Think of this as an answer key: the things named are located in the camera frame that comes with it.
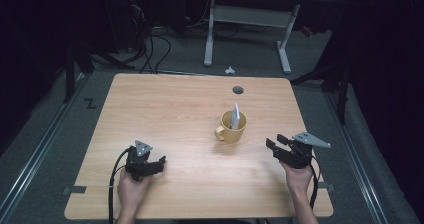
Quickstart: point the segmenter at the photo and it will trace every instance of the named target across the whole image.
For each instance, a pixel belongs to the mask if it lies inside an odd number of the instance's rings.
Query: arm
[[[140,207],[147,188],[153,176],[144,177],[141,182],[132,179],[131,174],[124,169],[121,170],[121,178],[118,185],[119,201],[121,211],[119,212],[118,224],[133,224],[138,208]]]
[[[294,210],[299,224],[318,224],[318,220],[309,205],[308,186],[312,178],[312,170],[309,166],[303,169],[295,169],[280,162],[286,170],[287,186],[293,199]]]

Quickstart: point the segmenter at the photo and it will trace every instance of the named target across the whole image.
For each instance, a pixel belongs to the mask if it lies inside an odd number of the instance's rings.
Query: mug
[[[230,129],[230,121],[233,111],[227,111],[221,117],[221,126],[215,129],[215,136],[220,141],[226,143],[235,143],[240,140],[241,135],[247,124],[246,116],[240,112],[240,122],[237,129]]]

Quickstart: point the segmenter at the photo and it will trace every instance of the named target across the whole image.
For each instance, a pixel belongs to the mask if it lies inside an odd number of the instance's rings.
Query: wooden tabletop
[[[235,86],[243,94],[235,94]],[[239,142],[226,144],[214,130],[234,103],[246,115],[247,126]],[[153,147],[149,161],[166,155],[165,169],[154,176],[137,218],[294,216],[284,169],[265,140],[302,131],[287,79],[118,74],[75,182],[87,189],[71,194],[65,216],[108,218],[113,166],[136,139]],[[114,207],[117,217],[116,190]],[[332,214],[326,189],[319,189],[314,211],[317,216]]]

